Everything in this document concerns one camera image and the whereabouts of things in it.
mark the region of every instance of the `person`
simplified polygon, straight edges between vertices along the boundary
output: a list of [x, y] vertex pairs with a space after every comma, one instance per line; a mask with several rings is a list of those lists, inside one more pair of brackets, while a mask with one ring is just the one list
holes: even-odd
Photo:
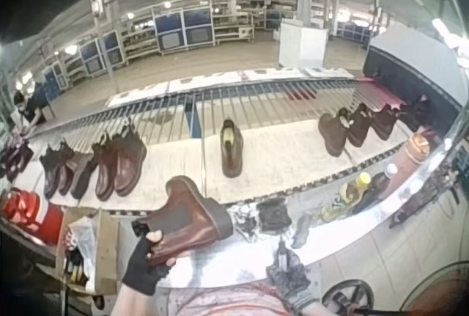
[[[13, 96], [13, 104], [21, 116], [21, 133], [28, 133], [34, 126], [45, 122], [44, 114], [34, 98], [25, 100], [24, 95], [17, 91]], [[28, 127], [23, 126], [23, 118], [28, 121]]]
[[[158, 315], [155, 308], [155, 302], [152, 298], [156, 291], [157, 283], [165, 278], [171, 267], [176, 264], [176, 259], [171, 258], [166, 263], [150, 266], [147, 256], [153, 246], [164, 241], [161, 231], [149, 232], [145, 237], [137, 243], [133, 253], [130, 256], [127, 270], [122, 278], [122, 284], [116, 303], [112, 310], [111, 316], [150, 316]], [[219, 302], [222, 298], [210, 295], [207, 299], [217, 301], [210, 310], [200, 312], [197, 307], [192, 304], [187, 306], [190, 312], [171, 313], [171, 315], [303, 315], [303, 316], [336, 316], [336, 314], [327, 310], [319, 299], [308, 291], [310, 281], [306, 277], [305, 267], [301, 263], [300, 258], [293, 251], [287, 249], [287, 271], [282, 270], [278, 258], [274, 259], [274, 263], [266, 269], [270, 283], [274, 286], [276, 296], [282, 302], [277, 303], [276, 308], [272, 307], [272, 303], [265, 303], [265, 308], [259, 302], [260, 289], [253, 294], [255, 305], [248, 305], [249, 302], [243, 295], [245, 309], [240, 310], [239, 303], [235, 305], [226, 300]], [[268, 298], [272, 293], [265, 293]]]

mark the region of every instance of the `wheel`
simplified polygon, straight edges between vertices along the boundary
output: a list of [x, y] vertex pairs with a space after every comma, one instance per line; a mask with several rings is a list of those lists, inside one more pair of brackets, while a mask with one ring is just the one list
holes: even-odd
[[351, 306], [373, 309], [374, 294], [365, 281], [349, 279], [329, 289], [322, 297], [322, 305], [340, 316], [347, 316]]

